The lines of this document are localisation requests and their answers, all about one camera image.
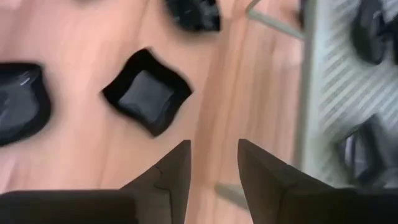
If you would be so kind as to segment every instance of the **wood grain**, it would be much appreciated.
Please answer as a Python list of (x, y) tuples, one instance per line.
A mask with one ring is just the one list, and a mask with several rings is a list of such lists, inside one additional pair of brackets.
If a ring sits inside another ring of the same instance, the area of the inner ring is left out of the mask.
[[(292, 159), (302, 43), (248, 20), (249, 0), (219, 2), (223, 30), (198, 35), (181, 31), (158, 0), (1, 2), (0, 60), (44, 63), (55, 109), (39, 134), (0, 149), (0, 192), (117, 189), (191, 139), (186, 223), (251, 223), (214, 187), (239, 183), (239, 138)], [(258, 8), (294, 22), (294, 0)], [(195, 89), (155, 139), (99, 94), (143, 47)]]

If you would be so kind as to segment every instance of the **black bowl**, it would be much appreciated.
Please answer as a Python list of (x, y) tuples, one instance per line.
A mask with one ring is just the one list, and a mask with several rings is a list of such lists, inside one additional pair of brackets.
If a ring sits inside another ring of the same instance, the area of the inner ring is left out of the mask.
[(180, 75), (142, 49), (131, 56), (103, 94), (119, 112), (158, 136), (170, 126), (192, 91)]
[(36, 134), (50, 114), (41, 66), (0, 63), (0, 146)]

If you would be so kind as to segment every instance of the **black square dish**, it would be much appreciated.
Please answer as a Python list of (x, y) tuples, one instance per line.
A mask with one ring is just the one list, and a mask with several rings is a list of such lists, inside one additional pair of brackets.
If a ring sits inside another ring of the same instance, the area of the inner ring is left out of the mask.
[(142, 49), (131, 56), (103, 94), (119, 112), (158, 136), (170, 126), (192, 91), (179, 74)]
[(41, 66), (0, 63), (0, 146), (39, 132), (50, 114)]
[(174, 21), (191, 32), (218, 32), (221, 15), (216, 0), (165, 0)]
[(336, 149), (358, 187), (383, 187), (398, 170), (396, 146), (376, 114), (338, 141)]

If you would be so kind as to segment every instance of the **wooden floor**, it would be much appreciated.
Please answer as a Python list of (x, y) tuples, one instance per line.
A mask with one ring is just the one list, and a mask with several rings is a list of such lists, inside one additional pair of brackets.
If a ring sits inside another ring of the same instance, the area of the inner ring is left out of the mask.
[[(0, 149), (0, 192), (117, 189), (191, 139), (186, 223), (251, 223), (214, 187), (239, 183), (239, 138), (291, 161), (302, 43), (249, 21), (249, 2), (219, 0), (223, 30), (192, 35), (173, 24), (163, 0), (0, 0), (0, 61), (44, 63), (54, 104), (43, 131)], [(296, 5), (263, 0), (258, 7), (295, 24)], [(99, 94), (143, 47), (195, 89), (156, 139)]]

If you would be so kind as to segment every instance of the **black plastic dish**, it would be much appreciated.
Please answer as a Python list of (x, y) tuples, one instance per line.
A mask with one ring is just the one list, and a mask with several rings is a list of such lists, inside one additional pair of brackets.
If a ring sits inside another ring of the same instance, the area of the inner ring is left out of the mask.
[(166, 0), (174, 21), (191, 32), (220, 31), (220, 10), (216, 0)]
[(353, 21), (351, 40), (358, 56), (366, 62), (379, 65), (387, 49), (387, 25), (380, 0), (361, 0)]
[(51, 102), (42, 67), (0, 63), (0, 146), (28, 138), (49, 121)]
[(103, 94), (120, 113), (158, 136), (171, 125), (192, 90), (179, 74), (158, 62), (149, 49), (142, 49), (131, 56)]

